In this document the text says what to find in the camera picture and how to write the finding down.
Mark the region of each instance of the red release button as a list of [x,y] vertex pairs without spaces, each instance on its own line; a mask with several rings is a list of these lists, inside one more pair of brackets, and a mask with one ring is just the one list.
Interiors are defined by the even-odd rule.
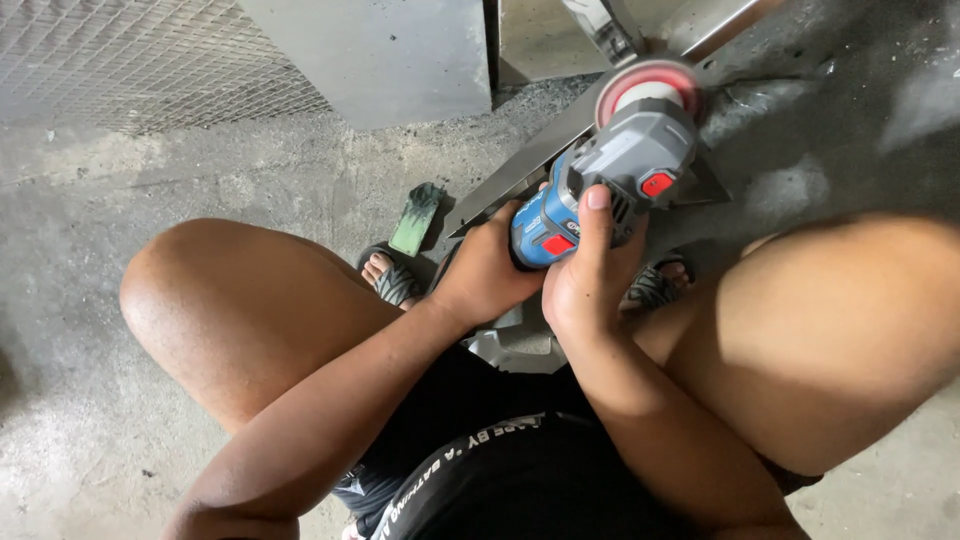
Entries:
[[550,255],[559,255],[572,248],[573,242],[564,238],[562,234],[557,234],[553,237],[543,240],[541,246],[543,246],[543,249],[549,252]]
[[673,185],[673,179],[666,173],[657,173],[654,176],[643,181],[640,185],[640,191],[647,197],[656,197],[663,191]]

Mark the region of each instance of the cordless angle grinder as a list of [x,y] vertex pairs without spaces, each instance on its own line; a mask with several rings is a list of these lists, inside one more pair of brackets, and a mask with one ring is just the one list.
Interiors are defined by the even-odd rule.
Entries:
[[577,209],[594,184],[611,192],[612,246],[625,243],[637,219],[671,196],[693,162],[700,105],[693,72],[676,61],[640,61],[611,79],[597,99],[596,135],[560,154],[547,186],[514,216],[517,268],[543,268],[576,251]]

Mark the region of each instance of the black shorts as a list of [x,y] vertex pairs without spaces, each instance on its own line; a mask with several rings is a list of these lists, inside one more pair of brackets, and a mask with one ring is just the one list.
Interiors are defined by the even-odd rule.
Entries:
[[[545,411],[590,420],[598,436],[606,436],[569,365],[553,374],[507,373],[454,345],[414,385],[333,494],[365,528],[364,522],[379,521],[400,485],[441,446],[497,422]],[[819,480],[763,461],[784,494]]]

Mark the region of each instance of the wire grid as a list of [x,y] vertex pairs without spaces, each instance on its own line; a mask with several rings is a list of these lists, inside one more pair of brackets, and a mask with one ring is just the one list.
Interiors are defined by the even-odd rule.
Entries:
[[330,105],[229,0],[0,0],[0,93],[131,135]]

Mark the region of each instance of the forearm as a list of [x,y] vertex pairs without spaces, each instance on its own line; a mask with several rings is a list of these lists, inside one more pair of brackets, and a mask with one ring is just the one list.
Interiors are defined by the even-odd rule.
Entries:
[[269,405],[214,457],[181,513],[295,519],[366,451],[441,352],[467,330],[424,301]]
[[559,335],[627,466],[705,530],[793,524],[754,453],[626,336]]

